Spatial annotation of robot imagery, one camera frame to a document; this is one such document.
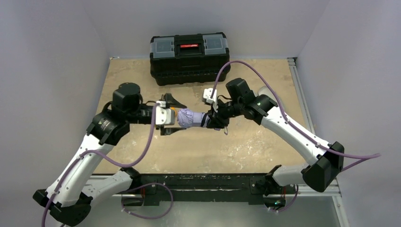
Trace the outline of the lilac umbrella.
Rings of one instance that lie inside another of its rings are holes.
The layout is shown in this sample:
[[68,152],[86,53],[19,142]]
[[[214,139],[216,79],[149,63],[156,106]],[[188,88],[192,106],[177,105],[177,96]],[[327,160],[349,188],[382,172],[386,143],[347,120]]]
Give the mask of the lilac umbrella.
[[218,112],[213,109],[208,112],[194,112],[187,108],[181,109],[177,113],[177,120],[182,128],[200,127],[216,131],[224,130],[224,134],[228,135],[224,119],[221,119]]

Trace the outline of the black plastic toolbox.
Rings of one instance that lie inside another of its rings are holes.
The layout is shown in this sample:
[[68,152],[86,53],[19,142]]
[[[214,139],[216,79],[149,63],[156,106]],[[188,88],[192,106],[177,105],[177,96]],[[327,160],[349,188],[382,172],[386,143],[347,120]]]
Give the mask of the black plastic toolbox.
[[224,81],[230,67],[227,37],[211,34],[154,36],[150,41],[150,74],[159,86]]

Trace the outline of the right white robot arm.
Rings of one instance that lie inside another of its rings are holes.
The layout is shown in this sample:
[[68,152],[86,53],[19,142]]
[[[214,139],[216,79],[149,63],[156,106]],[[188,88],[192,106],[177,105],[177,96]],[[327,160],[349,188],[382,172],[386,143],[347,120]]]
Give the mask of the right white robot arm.
[[204,126],[226,129],[231,118],[242,115],[281,137],[306,161],[300,166],[275,166],[265,175],[265,194],[290,184],[306,184],[324,192],[343,169],[344,147],[316,137],[281,112],[278,99],[266,86],[255,93],[244,79],[236,78],[226,88],[230,95],[227,103],[219,100],[212,88],[203,91],[203,102],[211,106],[202,120]]

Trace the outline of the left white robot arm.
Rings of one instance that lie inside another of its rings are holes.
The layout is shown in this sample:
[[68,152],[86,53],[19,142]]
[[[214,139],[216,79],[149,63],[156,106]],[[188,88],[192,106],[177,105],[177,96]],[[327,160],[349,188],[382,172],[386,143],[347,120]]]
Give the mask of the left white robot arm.
[[[157,101],[144,102],[135,83],[122,83],[113,92],[112,100],[89,124],[80,147],[60,176],[46,189],[37,190],[33,199],[44,208],[41,225],[48,215],[62,226],[80,224],[92,208],[120,192],[138,192],[157,187],[156,182],[143,183],[135,170],[147,154],[155,130],[161,135],[175,131],[175,110],[183,108],[170,93]],[[132,124],[149,125],[150,132],[140,156],[128,164],[111,159],[108,154]]]

